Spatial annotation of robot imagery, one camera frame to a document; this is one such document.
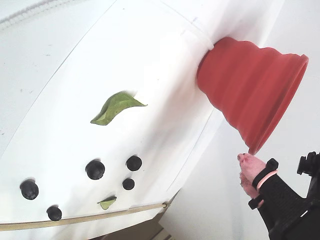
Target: black buckle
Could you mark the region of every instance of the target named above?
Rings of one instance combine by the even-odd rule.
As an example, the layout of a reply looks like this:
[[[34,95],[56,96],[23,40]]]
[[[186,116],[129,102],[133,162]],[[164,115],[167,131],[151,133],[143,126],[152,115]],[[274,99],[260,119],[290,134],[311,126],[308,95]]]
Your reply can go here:
[[[254,189],[257,189],[259,182],[269,173],[276,170],[279,166],[279,163],[274,159],[271,158],[265,165],[265,169],[263,169],[252,181],[252,186]]]
[[[258,207],[259,203],[263,200],[263,197],[261,195],[257,196],[256,198],[254,199],[251,199],[249,202],[248,202],[248,205],[249,207],[254,210]]]

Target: tan cord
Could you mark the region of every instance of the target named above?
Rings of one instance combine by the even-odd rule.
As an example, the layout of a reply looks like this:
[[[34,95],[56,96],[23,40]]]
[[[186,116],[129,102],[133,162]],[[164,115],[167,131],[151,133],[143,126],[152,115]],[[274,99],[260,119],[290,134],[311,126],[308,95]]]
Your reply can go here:
[[[66,218],[61,219],[59,221],[31,221],[31,222],[17,222],[17,223],[2,223],[0,224],[0,232],[2,231],[14,231],[14,230],[23,230],[23,229],[39,229],[39,228],[47,228],[47,227],[54,227],[54,226],[62,226],[62,225],[69,225],[69,224],[78,224],[84,222],[90,222],[95,220],[101,219],[108,219],[128,214],[139,213],[151,209],[159,209],[159,208],[166,208],[168,205],[167,203],[157,203],[151,204],[146,206],[137,206],[129,208],[128,210],[123,211],[114,211],[114,212],[107,212],[98,215],[91,215],[91,216],[81,216],[81,217],[74,217],[74,218]]]

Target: gray floor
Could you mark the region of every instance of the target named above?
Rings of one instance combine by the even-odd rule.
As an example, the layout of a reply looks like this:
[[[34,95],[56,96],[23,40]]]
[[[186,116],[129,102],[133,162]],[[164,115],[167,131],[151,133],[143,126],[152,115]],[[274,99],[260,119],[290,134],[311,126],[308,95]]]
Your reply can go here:
[[[149,221],[91,240],[173,240],[169,234],[165,236],[164,228],[159,224],[162,215],[163,213],[160,213]]]

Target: white wall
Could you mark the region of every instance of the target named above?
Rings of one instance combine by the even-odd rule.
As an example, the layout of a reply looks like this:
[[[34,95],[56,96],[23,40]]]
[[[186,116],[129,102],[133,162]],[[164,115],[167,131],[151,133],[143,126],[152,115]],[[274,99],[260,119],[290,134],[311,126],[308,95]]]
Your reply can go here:
[[[306,54],[309,65],[282,120],[257,156],[275,158],[279,175],[303,197],[310,178],[296,174],[301,155],[320,151],[320,2],[286,1],[266,46]],[[237,154],[248,148],[222,123],[160,223],[177,240],[267,240],[258,211],[240,186]]]

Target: red cone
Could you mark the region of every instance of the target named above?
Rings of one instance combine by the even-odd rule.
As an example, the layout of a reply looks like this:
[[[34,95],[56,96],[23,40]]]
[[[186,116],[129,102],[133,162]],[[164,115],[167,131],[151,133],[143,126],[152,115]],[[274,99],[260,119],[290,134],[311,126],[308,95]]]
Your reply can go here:
[[[225,37],[202,59],[197,84],[254,155],[285,113],[308,61]]]

